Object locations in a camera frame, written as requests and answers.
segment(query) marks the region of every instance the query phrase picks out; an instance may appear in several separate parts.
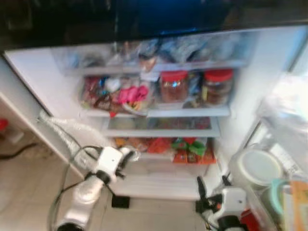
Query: red object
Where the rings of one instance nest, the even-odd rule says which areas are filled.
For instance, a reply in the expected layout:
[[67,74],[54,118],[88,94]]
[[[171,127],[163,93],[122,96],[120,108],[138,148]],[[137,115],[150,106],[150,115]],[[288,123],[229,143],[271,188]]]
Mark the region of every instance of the red object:
[[178,150],[178,152],[175,154],[174,163],[187,163],[187,152],[186,150]]
[[187,75],[187,71],[163,71],[161,78],[164,82],[174,82],[185,79]]
[[211,82],[223,82],[233,77],[233,69],[210,70],[204,72],[204,78]]
[[149,146],[148,153],[163,153],[171,147],[171,139],[157,138]]
[[9,121],[7,119],[0,119],[0,131],[6,129],[8,124],[9,124]]
[[116,114],[117,114],[117,112],[109,112],[109,116],[110,116],[110,118],[115,117],[115,116],[116,116]]
[[145,85],[141,85],[138,88],[138,94],[137,94],[137,97],[136,97],[136,101],[145,100],[148,93],[149,93],[149,89]]
[[242,213],[241,223],[245,224],[249,231],[260,231],[260,225],[250,209]]
[[206,149],[204,156],[195,155],[196,162],[189,162],[188,151],[178,150],[173,158],[174,163],[187,163],[189,165],[210,165],[216,163],[216,158],[214,156],[211,143]]
[[183,140],[188,144],[192,144],[197,138],[196,137],[184,137]]

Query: cable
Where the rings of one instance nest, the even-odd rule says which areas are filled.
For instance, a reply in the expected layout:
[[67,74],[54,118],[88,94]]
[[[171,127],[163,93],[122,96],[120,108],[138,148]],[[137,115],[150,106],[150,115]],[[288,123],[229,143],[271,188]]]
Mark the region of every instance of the cable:
[[91,145],[88,145],[88,146],[84,146],[84,147],[80,147],[72,156],[71,158],[69,159],[68,161],[68,164],[63,172],[63,176],[62,176],[62,179],[61,179],[61,184],[60,184],[60,190],[57,194],[57,196],[55,197],[50,209],[49,209],[49,212],[48,212],[48,220],[47,220],[47,223],[48,223],[48,230],[49,231],[53,231],[54,229],[54,224],[56,222],[56,219],[58,217],[58,212],[59,212],[59,204],[61,203],[61,196],[62,194],[72,188],[74,185],[71,185],[69,186],[68,188],[65,188],[64,189],[64,186],[65,186],[65,182],[66,182],[66,178],[67,178],[67,173],[68,173],[68,170],[70,169],[71,167],[71,164],[72,162],[74,161],[75,157],[81,152],[83,151],[84,149],[86,148],[93,148],[95,149],[97,152],[98,150],[100,150],[101,148],[100,147],[96,147],[96,146],[91,146]]
[[208,219],[205,218],[205,216],[203,216],[202,213],[198,213],[200,215],[200,217],[202,218],[202,220],[208,225],[208,227],[211,227],[218,230],[218,227],[216,227],[215,225],[213,225],[211,222],[208,221]]
[[17,152],[15,152],[13,154],[0,154],[0,160],[10,160],[10,159],[13,159],[13,158],[19,156],[25,150],[27,150],[29,148],[36,147],[38,145],[39,145],[39,143],[31,143],[31,144],[27,144],[26,146],[22,147],[21,149],[19,149]]

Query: refrigerator shelf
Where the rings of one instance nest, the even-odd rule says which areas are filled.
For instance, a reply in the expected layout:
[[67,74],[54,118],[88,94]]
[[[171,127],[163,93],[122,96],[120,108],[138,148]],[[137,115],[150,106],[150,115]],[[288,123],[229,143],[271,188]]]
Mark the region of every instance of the refrigerator shelf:
[[[223,68],[240,68],[246,66],[247,60],[227,60],[227,61],[205,61],[205,62],[191,62],[182,64],[156,64],[151,72],[162,71],[178,71],[178,70],[195,70],[195,69],[223,69]],[[142,72],[139,65],[124,66],[102,66],[102,67],[86,67],[76,69],[66,69],[64,74],[67,76],[75,75],[101,75],[101,74],[133,74]]]
[[[122,120],[121,123],[128,123],[125,121],[130,118],[118,118]],[[101,133],[106,137],[219,137],[220,130],[218,126],[218,121],[215,117],[210,117],[208,128],[172,128],[172,129],[154,129],[154,128],[135,128],[135,129],[116,129],[114,126],[119,123],[113,119],[111,122],[110,119],[102,121]]]
[[[229,116],[230,110],[227,105],[213,108],[183,108],[176,110],[150,109],[147,117],[199,117],[199,116]],[[97,109],[84,109],[80,116],[109,117],[109,112]],[[116,117],[137,117],[132,114],[119,113]]]

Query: label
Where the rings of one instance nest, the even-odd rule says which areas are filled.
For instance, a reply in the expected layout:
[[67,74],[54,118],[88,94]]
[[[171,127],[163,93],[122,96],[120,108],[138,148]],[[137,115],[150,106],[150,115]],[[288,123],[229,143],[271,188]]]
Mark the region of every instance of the label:
[[206,99],[207,99],[207,87],[205,87],[205,86],[202,87],[202,99],[204,101],[206,101]]

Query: orange package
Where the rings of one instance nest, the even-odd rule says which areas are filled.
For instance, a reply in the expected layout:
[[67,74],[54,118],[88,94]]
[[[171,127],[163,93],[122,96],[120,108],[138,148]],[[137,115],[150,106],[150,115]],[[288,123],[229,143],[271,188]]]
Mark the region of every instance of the orange package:
[[308,230],[308,182],[291,181],[295,230]]
[[148,153],[163,153],[171,147],[170,138],[157,138],[151,142]]

